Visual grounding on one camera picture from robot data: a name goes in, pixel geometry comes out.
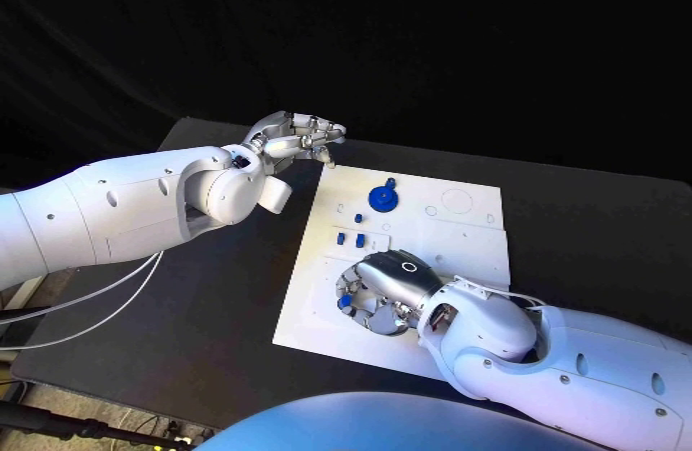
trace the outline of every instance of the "black table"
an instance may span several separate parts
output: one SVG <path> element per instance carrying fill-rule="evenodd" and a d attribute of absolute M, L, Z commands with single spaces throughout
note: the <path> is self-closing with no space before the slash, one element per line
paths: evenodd
<path fill-rule="evenodd" d="M 237 143 L 245 131 L 182 120 L 162 149 Z M 515 289 L 692 342 L 685 184 L 353 140 L 333 154 L 343 165 L 499 186 Z M 242 223 L 169 250 L 123 313 L 81 338 L 22 352 L 16 377 L 215 428 L 339 391 L 470 401 L 444 382 L 271 344 L 319 176 L 319 163 L 297 162 L 280 175 L 294 189 L 283 214 L 258 207 Z M 137 265 L 82 268 L 62 300 Z M 142 279 L 51 314 L 32 343 L 95 323 Z"/>

